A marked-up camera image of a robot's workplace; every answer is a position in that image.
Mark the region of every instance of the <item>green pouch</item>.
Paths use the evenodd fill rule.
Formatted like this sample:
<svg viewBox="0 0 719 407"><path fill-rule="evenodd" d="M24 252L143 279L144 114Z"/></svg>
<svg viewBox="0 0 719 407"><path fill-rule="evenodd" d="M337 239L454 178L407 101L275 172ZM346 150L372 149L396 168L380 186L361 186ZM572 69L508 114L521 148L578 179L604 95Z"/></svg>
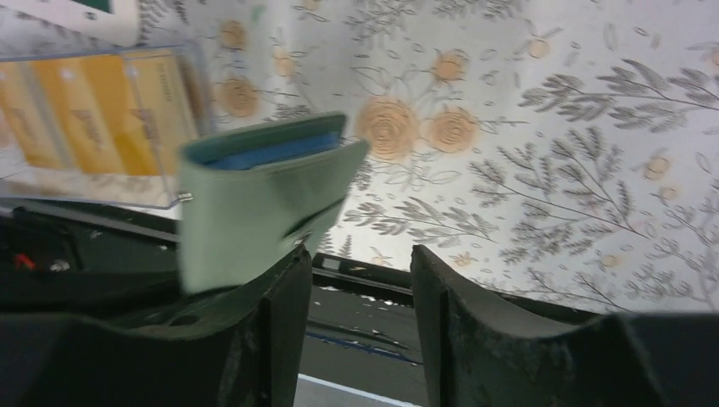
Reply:
<svg viewBox="0 0 719 407"><path fill-rule="evenodd" d="M314 253L335 224L366 142L264 164L216 170L205 164L277 143L342 133L341 113L228 131L180 151L180 276L186 293L242 285L299 244Z"/></svg>

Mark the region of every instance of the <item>floral pattern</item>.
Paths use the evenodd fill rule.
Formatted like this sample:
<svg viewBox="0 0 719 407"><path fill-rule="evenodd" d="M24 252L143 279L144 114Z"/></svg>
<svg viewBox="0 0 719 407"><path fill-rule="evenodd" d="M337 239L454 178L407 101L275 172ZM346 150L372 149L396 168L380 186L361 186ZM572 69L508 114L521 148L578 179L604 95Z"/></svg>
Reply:
<svg viewBox="0 0 719 407"><path fill-rule="evenodd" d="M365 139L320 250L598 312L719 308L713 2L142 0L201 47L221 129L342 110ZM109 47L0 9L0 53Z"/></svg>

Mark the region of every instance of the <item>gray floor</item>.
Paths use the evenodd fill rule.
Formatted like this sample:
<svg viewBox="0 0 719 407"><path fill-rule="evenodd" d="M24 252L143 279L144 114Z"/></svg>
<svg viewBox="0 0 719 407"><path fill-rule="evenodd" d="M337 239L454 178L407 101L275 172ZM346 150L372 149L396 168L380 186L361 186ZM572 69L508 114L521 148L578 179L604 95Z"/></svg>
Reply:
<svg viewBox="0 0 719 407"><path fill-rule="evenodd" d="M294 407L412 407L414 404L388 399L350 387L299 375Z"/></svg>

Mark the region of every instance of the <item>red object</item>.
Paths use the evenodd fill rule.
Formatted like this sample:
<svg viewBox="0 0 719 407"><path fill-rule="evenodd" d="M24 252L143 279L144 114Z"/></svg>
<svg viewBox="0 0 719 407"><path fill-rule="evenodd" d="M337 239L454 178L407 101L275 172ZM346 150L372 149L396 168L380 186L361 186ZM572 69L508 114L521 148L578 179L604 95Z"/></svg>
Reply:
<svg viewBox="0 0 719 407"><path fill-rule="evenodd" d="M24 266L28 270L34 270L35 269L35 263L30 260L29 257L27 257L24 254L16 254L15 255L15 268L20 268L21 266Z"/></svg>

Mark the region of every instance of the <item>white card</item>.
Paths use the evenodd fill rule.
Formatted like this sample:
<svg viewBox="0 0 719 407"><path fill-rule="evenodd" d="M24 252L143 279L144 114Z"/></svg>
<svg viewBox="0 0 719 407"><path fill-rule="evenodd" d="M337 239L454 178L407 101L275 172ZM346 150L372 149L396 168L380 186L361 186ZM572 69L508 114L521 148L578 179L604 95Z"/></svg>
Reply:
<svg viewBox="0 0 719 407"><path fill-rule="evenodd" d="M0 0L21 11L123 47L140 36L139 0Z"/></svg>

